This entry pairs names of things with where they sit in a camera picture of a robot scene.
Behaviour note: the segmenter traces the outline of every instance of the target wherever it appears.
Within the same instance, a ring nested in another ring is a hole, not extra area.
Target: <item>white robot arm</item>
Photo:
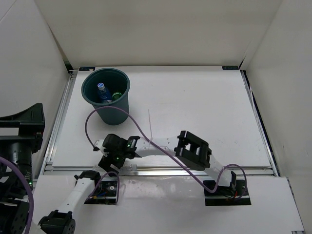
[[[190,169],[204,171],[215,181],[223,169],[222,164],[211,153],[208,143],[190,132],[182,131],[179,136],[153,139],[153,142],[171,155],[175,155]],[[95,146],[103,153],[99,166],[106,171],[114,169],[111,164],[120,169],[125,158],[165,155],[143,137],[138,136],[132,136],[125,140],[114,134],[109,134],[106,139],[96,141]],[[219,186],[230,187],[231,182],[232,173],[225,170],[220,178]]]

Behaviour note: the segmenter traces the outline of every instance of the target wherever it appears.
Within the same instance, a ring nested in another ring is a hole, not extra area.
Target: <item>black bracket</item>
[[[113,171],[117,174],[118,170],[112,168],[111,165],[120,169],[126,158],[133,159],[135,157],[139,157],[135,151],[137,140],[139,140],[139,136],[131,136],[128,140],[118,137],[115,134],[109,134],[106,136],[103,147],[105,148],[106,156],[103,156],[101,161],[98,163],[98,166],[104,169],[105,171]]]
[[[52,211],[48,216],[43,217],[39,225],[47,234],[73,234],[76,222],[72,217],[72,212],[59,213],[58,210]]]
[[[175,148],[175,156],[187,167],[197,171],[204,171],[210,167],[212,151],[206,141],[188,131],[181,131],[177,138],[179,138],[179,143]]]

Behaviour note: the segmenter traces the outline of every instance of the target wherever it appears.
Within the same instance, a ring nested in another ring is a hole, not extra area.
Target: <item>white string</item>
[[[151,138],[150,138],[150,141],[149,141],[149,144],[148,144],[148,147],[150,147],[151,141],[153,140],[150,109],[148,109],[148,120],[149,120],[149,123],[150,123],[150,132],[151,132]]]

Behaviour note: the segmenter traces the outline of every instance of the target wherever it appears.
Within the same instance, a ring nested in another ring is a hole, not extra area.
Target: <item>plastic bottle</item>
[[[112,101],[112,95],[103,83],[97,84],[97,88],[97,94],[99,99],[101,100],[101,103],[109,103]]]

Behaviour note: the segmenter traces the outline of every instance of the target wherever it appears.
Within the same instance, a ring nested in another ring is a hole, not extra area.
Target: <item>white table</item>
[[[188,130],[206,140],[222,164],[269,167],[270,162],[239,70],[222,67],[118,67],[131,82],[130,114],[154,138]],[[78,72],[63,128],[52,156],[53,168],[93,167],[102,155],[93,152],[84,123],[93,107],[81,95],[81,85],[92,72]],[[88,130],[93,141],[114,133],[123,138],[139,132],[128,118],[118,126],[105,124],[95,113]],[[151,167],[173,167],[168,157],[151,156],[126,161]]]
[[[54,211],[74,187],[68,175],[41,175],[34,222]],[[291,234],[303,231],[288,182],[248,177],[251,206],[207,207],[189,176],[121,177],[117,205],[83,205],[75,234]]]

